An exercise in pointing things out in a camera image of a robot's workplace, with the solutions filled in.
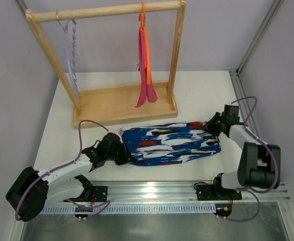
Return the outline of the blue white red patterned trousers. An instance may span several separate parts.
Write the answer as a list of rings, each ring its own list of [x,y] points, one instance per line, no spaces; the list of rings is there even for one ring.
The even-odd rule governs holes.
[[[136,166],[181,164],[221,152],[220,140],[203,130],[204,122],[127,127],[122,139]]]

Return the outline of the lilac plastic hanger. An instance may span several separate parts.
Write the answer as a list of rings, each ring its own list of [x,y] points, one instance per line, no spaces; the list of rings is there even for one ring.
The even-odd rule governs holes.
[[[65,55],[66,55],[66,60],[67,60],[67,68],[68,68],[70,83],[71,83],[72,89],[73,89],[76,97],[79,97],[79,90],[78,90],[77,76],[76,76],[76,30],[77,30],[77,23],[74,19],[66,20],[65,25],[63,26],[60,23],[58,10],[56,10],[56,19],[64,31]]]

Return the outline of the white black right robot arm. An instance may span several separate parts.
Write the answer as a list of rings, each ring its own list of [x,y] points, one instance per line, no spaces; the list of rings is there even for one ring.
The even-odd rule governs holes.
[[[279,187],[280,147],[262,141],[240,122],[238,106],[225,105],[224,111],[216,112],[203,130],[216,137],[225,134],[242,150],[237,171],[220,173],[214,178],[214,197],[229,198],[245,189],[266,193]]]

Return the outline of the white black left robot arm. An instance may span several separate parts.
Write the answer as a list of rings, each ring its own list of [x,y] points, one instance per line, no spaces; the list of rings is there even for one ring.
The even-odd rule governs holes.
[[[42,170],[25,168],[6,194],[6,200],[15,210],[15,219],[30,221],[45,206],[62,201],[93,201],[95,187],[85,174],[107,161],[117,165],[135,161],[122,137],[115,133],[107,133],[101,141],[82,148],[75,159],[58,166]]]

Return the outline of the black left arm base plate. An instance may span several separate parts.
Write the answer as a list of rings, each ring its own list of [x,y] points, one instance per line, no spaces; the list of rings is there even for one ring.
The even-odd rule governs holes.
[[[107,186],[85,187],[79,197],[71,198],[74,202],[105,202],[107,200]]]

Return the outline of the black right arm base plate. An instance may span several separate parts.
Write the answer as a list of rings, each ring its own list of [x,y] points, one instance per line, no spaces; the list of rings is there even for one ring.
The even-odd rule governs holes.
[[[193,188],[196,190],[198,201],[232,201],[242,200],[242,194],[233,189],[215,189],[214,185],[203,182],[195,183]]]

